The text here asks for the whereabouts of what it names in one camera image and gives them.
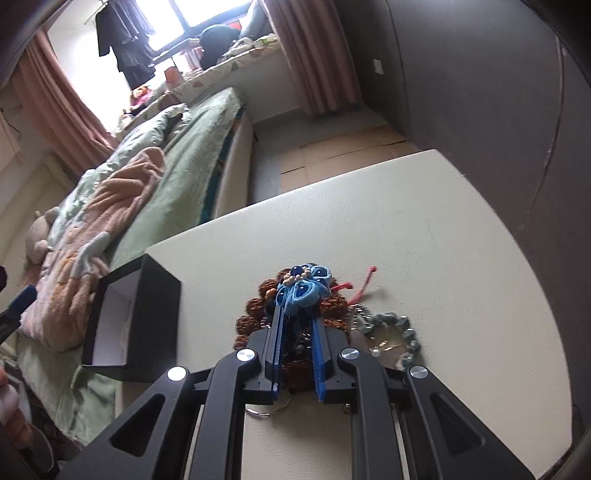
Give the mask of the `left hand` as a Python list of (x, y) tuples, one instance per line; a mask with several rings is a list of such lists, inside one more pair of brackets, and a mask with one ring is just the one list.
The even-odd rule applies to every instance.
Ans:
[(29, 422), (18, 407), (19, 394), (9, 383), (4, 369), (1, 369), (1, 425), (17, 449), (32, 445), (33, 433)]

